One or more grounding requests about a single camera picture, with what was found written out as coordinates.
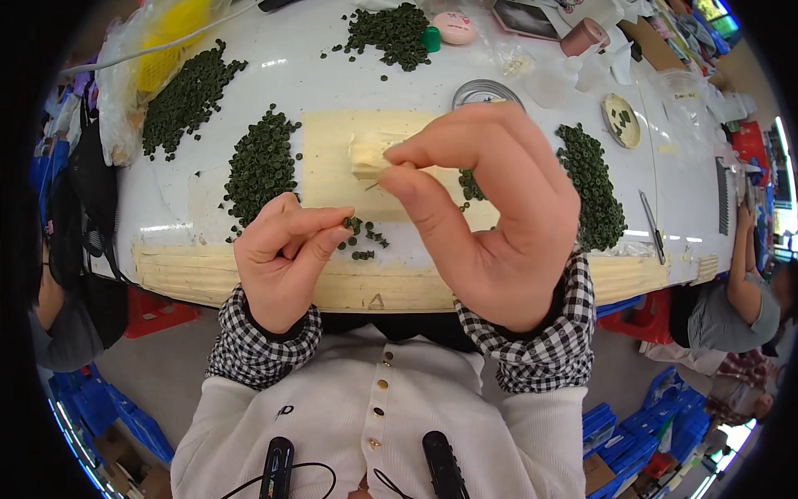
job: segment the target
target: gray shirt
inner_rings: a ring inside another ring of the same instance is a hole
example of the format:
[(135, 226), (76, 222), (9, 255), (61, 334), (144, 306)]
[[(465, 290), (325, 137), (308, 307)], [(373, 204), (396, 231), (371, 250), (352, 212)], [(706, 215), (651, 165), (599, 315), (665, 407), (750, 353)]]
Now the gray shirt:
[(49, 329), (39, 323), (36, 311), (28, 312), (34, 337), (36, 363), (59, 373), (78, 370), (103, 352), (102, 341), (77, 293), (67, 293)]
[(745, 280), (762, 290), (759, 317), (750, 326), (726, 296), (726, 281), (715, 281), (701, 290), (693, 313), (687, 320), (690, 348), (711, 348), (742, 353), (768, 341), (779, 328), (781, 309), (768, 283), (746, 272)]

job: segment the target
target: checkered sleeve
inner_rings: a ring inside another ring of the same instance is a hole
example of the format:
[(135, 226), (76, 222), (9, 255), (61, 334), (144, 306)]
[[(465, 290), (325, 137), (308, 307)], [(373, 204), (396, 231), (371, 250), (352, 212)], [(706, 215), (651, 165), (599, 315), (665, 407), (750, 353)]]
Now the checkered sleeve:
[(307, 363), (322, 337), (322, 317), (311, 305), (284, 335), (265, 331), (252, 318), (241, 284), (219, 309), (222, 333), (208, 356), (205, 378), (221, 376), (265, 390)]
[(584, 386), (593, 365), (591, 339), (596, 312), (593, 283), (584, 254), (572, 255), (563, 273), (562, 310), (554, 322), (531, 339), (512, 341), (512, 333), (482, 319), (455, 298), (466, 334), (483, 355), (499, 361), (496, 379), (502, 390), (541, 393)]

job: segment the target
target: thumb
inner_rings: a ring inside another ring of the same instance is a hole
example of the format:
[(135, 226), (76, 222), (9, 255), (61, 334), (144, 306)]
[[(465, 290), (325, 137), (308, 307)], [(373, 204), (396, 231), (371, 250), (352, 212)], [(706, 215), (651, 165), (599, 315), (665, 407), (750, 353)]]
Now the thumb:
[(337, 226), (316, 232), (302, 247), (289, 271), (290, 280), (297, 287), (313, 291), (324, 266), (335, 248), (352, 235), (352, 229)]
[(440, 182), (420, 170), (392, 166), (381, 172), (379, 183), (405, 207), (444, 280), (472, 265), (477, 242)]

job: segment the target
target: pink round container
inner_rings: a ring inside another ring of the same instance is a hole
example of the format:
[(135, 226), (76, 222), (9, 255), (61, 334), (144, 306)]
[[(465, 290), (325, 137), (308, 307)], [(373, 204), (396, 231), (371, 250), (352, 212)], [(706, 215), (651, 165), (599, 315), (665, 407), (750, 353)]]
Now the pink round container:
[(468, 43), (476, 36), (471, 21), (457, 12), (441, 12), (433, 19), (433, 26), (440, 31), (440, 39), (453, 45)]
[(565, 55), (573, 57), (599, 42), (602, 43), (601, 48), (604, 48), (610, 44), (610, 37), (596, 21), (584, 18), (559, 41), (559, 46)]

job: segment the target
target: green bottle cap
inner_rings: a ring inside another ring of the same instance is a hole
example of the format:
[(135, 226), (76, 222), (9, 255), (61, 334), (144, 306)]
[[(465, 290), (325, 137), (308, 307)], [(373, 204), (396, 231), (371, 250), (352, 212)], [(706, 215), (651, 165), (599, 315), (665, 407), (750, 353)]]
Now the green bottle cap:
[(430, 53), (440, 50), (440, 31), (434, 26), (428, 26), (421, 34), (421, 44)]

